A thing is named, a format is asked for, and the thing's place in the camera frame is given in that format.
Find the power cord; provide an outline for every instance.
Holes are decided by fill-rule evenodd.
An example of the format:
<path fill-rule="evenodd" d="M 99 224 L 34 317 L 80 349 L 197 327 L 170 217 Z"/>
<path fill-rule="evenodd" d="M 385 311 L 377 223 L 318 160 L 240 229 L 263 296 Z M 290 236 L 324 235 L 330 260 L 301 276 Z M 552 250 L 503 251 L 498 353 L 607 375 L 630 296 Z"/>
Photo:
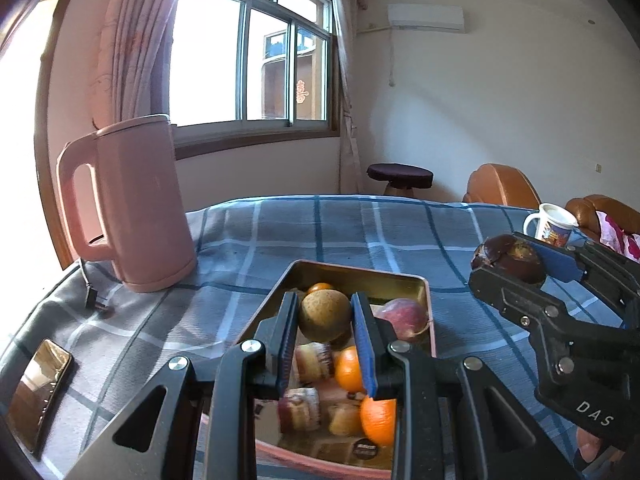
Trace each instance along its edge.
<path fill-rule="evenodd" d="M 394 76 L 394 64 L 396 63 L 396 53 L 394 48 L 394 28 L 389 27 L 389 86 L 396 86 L 396 78 Z"/>
<path fill-rule="evenodd" d="M 89 241 L 89 243 L 92 244 L 94 242 L 97 242 L 101 238 L 104 238 L 104 235 L 100 235 L 93 238 L 92 240 Z M 104 303 L 101 303 L 100 301 L 98 301 L 98 298 L 103 301 L 105 301 L 106 298 L 102 298 L 98 296 L 98 291 L 94 288 L 94 286 L 89 281 L 89 276 L 86 273 L 85 260 L 83 258 L 78 258 L 78 262 L 80 264 L 80 273 L 82 274 L 82 278 L 86 283 L 86 295 L 84 297 L 84 307 L 91 310 L 98 310 L 100 312 L 108 311 L 109 308 Z"/>

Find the white curtain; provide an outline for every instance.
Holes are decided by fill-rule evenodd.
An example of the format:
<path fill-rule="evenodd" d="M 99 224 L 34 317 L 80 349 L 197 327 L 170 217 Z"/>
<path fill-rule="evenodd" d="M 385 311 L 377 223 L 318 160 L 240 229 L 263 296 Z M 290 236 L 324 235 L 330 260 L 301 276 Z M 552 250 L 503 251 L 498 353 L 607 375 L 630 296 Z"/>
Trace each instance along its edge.
<path fill-rule="evenodd" d="M 97 128 L 148 113 L 151 69 L 175 1 L 109 0 L 93 82 Z"/>
<path fill-rule="evenodd" d="M 332 0 L 338 35 L 338 58 L 342 79 L 340 103 L 340 192 L 361 194 L 362 169 L 358 154 L 357 128 L 353 123 L 351 97 L 353 92 L 353 49 L 356 38 L 358 8 L 366 9 L 367 0 Z"/>

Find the air conditioner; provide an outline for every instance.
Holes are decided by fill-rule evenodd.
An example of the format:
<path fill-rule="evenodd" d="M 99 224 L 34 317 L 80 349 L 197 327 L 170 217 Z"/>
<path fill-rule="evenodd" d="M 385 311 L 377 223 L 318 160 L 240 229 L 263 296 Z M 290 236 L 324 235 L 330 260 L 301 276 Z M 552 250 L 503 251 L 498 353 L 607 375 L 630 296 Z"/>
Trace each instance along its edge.
<path fill-rule="evenodd" d="M 444 5 L 391 4 L 388 6 L 389 25 L 415 30 L 464 32 L 462 7 Z"/>

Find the printed mug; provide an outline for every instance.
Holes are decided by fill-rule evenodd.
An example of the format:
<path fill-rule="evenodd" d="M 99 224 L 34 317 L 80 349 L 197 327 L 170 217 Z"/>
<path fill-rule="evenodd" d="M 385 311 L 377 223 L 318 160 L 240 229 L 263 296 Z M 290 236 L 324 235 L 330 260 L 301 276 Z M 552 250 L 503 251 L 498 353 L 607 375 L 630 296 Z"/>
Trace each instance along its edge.
<path fill-rule="evenodd" d="M 578 227 L 575 216 L 566 209 L 554 204 L 540 204 L 540 211 L 530 214 L 524 221 L 522 232 L 526 235 L 529 224 L 538 219 L 538 227 L 534 238 L 555 247 L 564 247 L 569 241 L 573 228 Z"/>

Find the smartphone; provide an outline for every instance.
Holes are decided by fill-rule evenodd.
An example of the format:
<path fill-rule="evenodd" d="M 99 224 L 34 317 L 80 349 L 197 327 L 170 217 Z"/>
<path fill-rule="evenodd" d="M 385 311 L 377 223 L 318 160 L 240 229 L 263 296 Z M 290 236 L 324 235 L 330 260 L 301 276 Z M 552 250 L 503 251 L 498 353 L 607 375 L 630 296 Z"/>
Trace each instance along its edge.
<path fill-rule="evenodd" d="M 52 411 L 71 361 L 69 352 L 45 339 L 18 383 L 6 421 L 14 436 L 32 454 L 38 450 L 47 413 Z"/>

